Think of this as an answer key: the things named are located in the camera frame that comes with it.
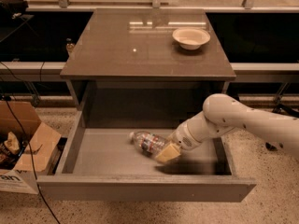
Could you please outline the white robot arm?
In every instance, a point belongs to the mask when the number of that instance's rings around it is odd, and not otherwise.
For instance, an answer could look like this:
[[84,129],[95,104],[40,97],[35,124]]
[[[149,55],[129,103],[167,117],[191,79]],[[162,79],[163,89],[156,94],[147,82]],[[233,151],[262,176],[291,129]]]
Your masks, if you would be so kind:
[[299,159],[299,119],[250,108],[222,93],[208,96],[203,110],[182,122],[168,137],[155,160],[166,163],[182,150],[193,150],[208,139],[235,128],[245,130]]

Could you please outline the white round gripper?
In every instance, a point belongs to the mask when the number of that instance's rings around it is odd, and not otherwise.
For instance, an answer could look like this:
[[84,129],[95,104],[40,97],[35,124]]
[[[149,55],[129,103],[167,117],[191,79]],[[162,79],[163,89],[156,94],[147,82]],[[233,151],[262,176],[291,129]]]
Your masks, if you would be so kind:
[[174,143],[169,143],[155,157],[155,160],[160,163],[166,163],[177,158],[183,150],[193,150],[201,146],[201,143],[196,141],[189,132],[186,122],[181,123],[169,136],[168,139]]

